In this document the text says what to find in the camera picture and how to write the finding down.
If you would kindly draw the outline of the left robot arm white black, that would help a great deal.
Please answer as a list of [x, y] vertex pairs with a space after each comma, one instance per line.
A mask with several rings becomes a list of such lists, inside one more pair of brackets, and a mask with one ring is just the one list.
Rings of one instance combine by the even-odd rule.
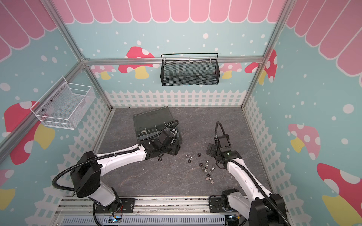
[[180, 148], [177, 129], [165, 129], [132, 147], [116, 152], [86, 152], [76, 165], [60, 172], [53, 179], [52, 185], [56, 189], [73, 191], [79, 198], [88, 197], [109, 212], [116, 212], [122, 207], [122, 201], [115, 189], [105, 185], [101, 177], [131, 163], [152, 158], [161, 161], [165, 154], [177, 155]]

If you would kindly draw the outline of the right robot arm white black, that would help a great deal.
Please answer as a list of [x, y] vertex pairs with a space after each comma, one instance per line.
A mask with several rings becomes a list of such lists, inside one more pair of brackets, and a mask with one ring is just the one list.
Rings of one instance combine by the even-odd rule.
[[206, 154], [214, 157], [237, 180], [245, 195], [233, 188], [209, 201], [211, 211], [238, 212], [250, 226], [289, 226], [285, 202], [265, 188], [249, 171], [241, 155], [232, 150], [229, 135], [214, 138]]

